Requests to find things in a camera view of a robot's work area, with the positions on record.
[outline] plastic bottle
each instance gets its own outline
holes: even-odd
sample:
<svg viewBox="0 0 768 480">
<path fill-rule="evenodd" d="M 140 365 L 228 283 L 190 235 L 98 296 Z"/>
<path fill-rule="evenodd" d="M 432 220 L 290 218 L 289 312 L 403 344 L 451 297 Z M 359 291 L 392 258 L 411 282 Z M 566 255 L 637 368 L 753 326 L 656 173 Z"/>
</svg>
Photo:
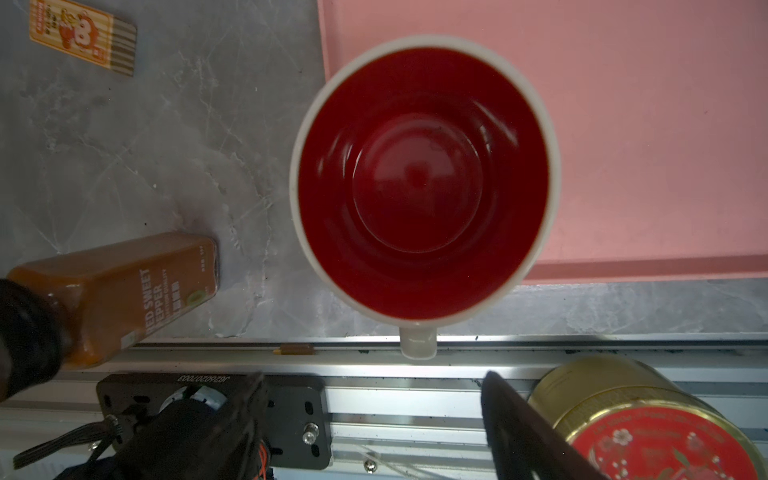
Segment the plastic bottle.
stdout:
<svg viewBox="0 0 768 480">
<path fill-rule="evenodd" d="M 207 237 L 162 233 L 17 266 L 0 280 L 0 401 L 96 366 L 218 288 Z"/>
</svg>

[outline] gray marble surface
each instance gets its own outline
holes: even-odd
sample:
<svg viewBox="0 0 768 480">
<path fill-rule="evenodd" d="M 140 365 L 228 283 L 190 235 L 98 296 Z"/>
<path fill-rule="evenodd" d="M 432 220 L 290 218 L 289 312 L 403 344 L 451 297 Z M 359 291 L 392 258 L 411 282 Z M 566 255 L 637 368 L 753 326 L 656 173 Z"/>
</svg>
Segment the gray marble surface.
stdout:
<svg viewBox="0 0 768 480">
<path fill-rule="evenodd" d="M 314 274 L 287 195 L 323 84 L 314 0 L 99 0 L 138 26 L 126 78 L 37 45 L 0 4 L 0 273 L 167 230 L 216 237 L 222 284 L 155 340 L 389 336 Z M 768 280 L 524 286 L 450 335 L 768 333 Z"/>
</svg>

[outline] bolt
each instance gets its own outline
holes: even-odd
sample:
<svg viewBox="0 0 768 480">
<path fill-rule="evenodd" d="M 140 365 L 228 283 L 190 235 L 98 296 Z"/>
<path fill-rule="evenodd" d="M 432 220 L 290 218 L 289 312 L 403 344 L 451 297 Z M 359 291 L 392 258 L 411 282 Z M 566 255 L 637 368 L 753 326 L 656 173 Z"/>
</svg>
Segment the bolt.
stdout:
<svg viewBox="0 0 768 480">
<path fill-rule="evenodd" d="M 366 470 L 366 473 L 373 473 L 379 466 L 369 458 L 362 463 L 362 467 Z"/>
<path fill-rule="evenodd" d="M 320 429 L 317 428 L 315 423 L 307 423 L 304 425 L 304 433 L 301 435 L 301 439 L 307 445 L 315 445 L 317 436 L 320 434 Z"/>
</svg>

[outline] cartoon character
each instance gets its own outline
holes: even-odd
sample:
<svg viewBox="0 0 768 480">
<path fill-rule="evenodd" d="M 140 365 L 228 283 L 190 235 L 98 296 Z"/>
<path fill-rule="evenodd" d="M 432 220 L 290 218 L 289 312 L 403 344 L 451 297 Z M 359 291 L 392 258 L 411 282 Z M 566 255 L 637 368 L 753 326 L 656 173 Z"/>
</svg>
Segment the cartoon character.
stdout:
<svg viewBox="0 0 768 480">
<path fill-rule="evenodd" d="M 61 43 L 67 50 L 71 48 L 73 41 L 78 47 L 90 50 L 96 45 L 96 39 L 98 38 L 96 24 L 85 10 L 78 14 L 76 18 L 73 14 L 67 12 L 66 9 L 62 9 L 58 33 L 61 36 Z"/>
</svg>

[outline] pink tray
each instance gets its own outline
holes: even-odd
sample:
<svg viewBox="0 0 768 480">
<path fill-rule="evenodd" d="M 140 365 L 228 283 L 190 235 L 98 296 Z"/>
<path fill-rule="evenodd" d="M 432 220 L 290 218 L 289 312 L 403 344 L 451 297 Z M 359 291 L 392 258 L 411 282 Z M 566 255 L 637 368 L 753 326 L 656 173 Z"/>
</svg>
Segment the pink tray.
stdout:
<svg viewBox="0 0 768 480">
<path fill-rule="evenodd" d="M 527 283 L 768 276 L 768 2 L 319 0 L 326 78 L 420 33 L 506 57 L 563 190 Z"/>
</svg>

